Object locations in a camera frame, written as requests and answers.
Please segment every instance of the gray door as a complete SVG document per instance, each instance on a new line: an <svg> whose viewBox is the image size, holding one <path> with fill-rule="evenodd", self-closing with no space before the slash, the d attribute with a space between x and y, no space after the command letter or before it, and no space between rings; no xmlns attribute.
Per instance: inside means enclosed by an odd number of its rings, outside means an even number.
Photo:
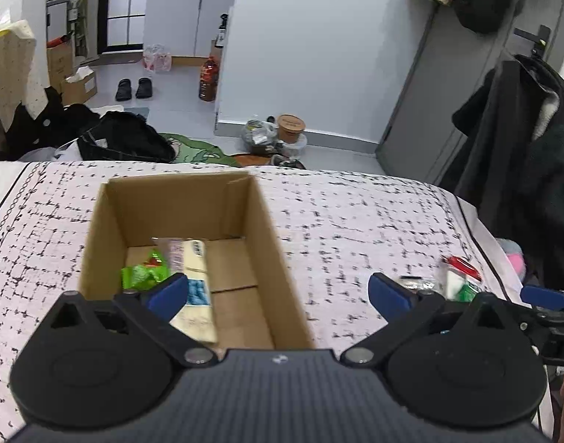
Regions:
<svg viewBox="0 0 564 443"><path fill-rule="evenodd" d="M551 28L546 59L559 69L563 14L564 0L513 0L499 33L485 37L463 28L452 8L440 7L376 151L387 174L437 183L464 139L451 115L501 57L531 52L533 44L513 35L513 28L533 34L540 25Z"/></svg>

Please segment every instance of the pair of slippers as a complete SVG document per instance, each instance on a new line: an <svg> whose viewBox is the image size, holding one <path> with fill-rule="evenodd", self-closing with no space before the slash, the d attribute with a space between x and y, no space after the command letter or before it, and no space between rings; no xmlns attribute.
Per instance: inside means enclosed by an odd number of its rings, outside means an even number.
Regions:
<svg viewBox="0 0 564 443"><path fill-rule="evenodd" d="M139 99L150 98L153 96L153 83L149 78L141 78L138 80L138 89L136 97ZM120 80L118 83L118 91L116 92L117 102L126 102L132 100L133 89L128 78Z"/></svg>

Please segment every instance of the green rug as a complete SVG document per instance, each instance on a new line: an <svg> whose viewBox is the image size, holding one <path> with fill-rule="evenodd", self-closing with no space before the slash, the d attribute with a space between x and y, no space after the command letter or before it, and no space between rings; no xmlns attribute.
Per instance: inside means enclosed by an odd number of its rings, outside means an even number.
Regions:
<svg viewBox="0 0 564 443"><path fill-rule="evenodd" d="M159 133L175 150L172 163L215 163L240 168L233 157L225 155L218 146L206 141L190 140L181 134Z"/></svg>

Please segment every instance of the bedsheet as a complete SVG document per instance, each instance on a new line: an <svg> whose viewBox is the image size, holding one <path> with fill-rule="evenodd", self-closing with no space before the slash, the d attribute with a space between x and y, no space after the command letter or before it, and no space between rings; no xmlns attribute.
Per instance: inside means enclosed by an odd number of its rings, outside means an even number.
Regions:
<svg viewBox="0 0 564 443"><path fill-rule="evenodd" d="M7 387L9 369L58 295L77 287L100 184L121 176L222 171L239 170L141 162L0 163L0 441L23 423ZM248 171L258 178L319 348L339 354L386 324L367 298L375 271L431 276L441 255L459 255L479 269L485 290L503 297L450 193L382 175L267 166ZM462 208L505 291L520 302L520 282L503 251L474 208L464 202ZM552 428L550 401L541 424Z"/></svg>

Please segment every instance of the brown lid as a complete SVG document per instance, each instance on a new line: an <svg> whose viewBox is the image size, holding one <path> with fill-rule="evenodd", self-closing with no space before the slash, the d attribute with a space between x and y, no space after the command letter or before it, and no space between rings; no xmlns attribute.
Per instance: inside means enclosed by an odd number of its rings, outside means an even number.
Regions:
<svg viewBox="0 0 564 443"><path fill-rule="evenodd" d="M306 128L305 122L294 115L280 115L277 121L288 133L302 133Z"/></svg>

